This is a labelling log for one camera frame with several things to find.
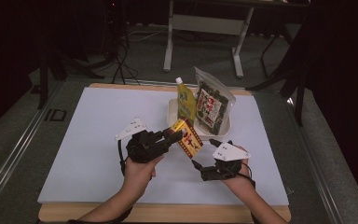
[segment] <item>sleeve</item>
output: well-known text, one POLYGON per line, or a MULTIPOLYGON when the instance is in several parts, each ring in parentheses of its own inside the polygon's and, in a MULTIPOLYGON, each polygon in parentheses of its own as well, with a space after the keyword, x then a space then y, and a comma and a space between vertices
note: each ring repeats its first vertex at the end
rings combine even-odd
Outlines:
POLYGON ((78 220, 68 220, 66 224, 116 224, 122 222, 124 219, 128 217, 128 215, 131 213, 132 208, 127 210, 125 213, 123 213, 121 216, 105 222, 88 222, 88 221, 78 221, 78 220))

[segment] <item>bottle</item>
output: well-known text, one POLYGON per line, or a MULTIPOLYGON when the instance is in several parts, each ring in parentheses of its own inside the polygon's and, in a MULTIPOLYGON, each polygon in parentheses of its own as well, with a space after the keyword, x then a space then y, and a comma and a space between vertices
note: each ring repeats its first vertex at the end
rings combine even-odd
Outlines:
POLYGON ((191 89, 183 83, 183 80, 180 77, 175 81, 178 88, 178 118, 187 118, 191 125, 194 125, 197 104, 196 98, 191 89))

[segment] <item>clear plastic bag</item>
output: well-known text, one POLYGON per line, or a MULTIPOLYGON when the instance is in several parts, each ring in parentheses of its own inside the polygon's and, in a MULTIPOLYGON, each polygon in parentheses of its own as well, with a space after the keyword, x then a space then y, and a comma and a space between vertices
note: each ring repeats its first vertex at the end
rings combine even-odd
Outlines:
POLYGON ((235 96, 219 79, 196 69, 197 115, 200 128, 206 133, 218 135, 235 105, 235 96))

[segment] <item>snack bag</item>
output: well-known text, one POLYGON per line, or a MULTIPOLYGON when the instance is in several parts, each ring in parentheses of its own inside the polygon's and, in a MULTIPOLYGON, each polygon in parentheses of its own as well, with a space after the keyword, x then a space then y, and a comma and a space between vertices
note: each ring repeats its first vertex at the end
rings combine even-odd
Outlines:
POLYGON ((169 133, 176 133, 180 130, 182 130, 183 138, 178 141, 178 144, 191 159, 201 150, 203 143, 188 119, 177 120, 169 129, 169 133))
POLYGON ((198 83, 196 119, 203 131, 218 135, 223 124, 228 122, 235 96, 219 79, 197 67, 195 69, 198 83))

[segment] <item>wooden table edge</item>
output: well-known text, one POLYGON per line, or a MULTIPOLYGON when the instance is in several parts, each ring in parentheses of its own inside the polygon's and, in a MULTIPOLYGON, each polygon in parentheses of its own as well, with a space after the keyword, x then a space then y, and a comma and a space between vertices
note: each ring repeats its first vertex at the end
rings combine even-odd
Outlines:
MULTIPOLYGON (((139 91, 177 91, 176 86, 139 86, 139 85, 119 85, 108 83, 92 83, 89 85, 92 88, 105 88, 105 89, 120 89, 120 90, 139 90, 139 91)), ((245 89, 232 89, 230 90, 234 95, 252 95, 245 89)))
MULTIPOLYGON (((99 203, 43 203, 39 219, 60 222, 77 219, 99 203)), ((291 213, 288 205, 271 206, 286 221, 291 213)), ((181 222, 181 223, 248 223, 250 210, 244 205, 137 203, 125 222, 181 222)))

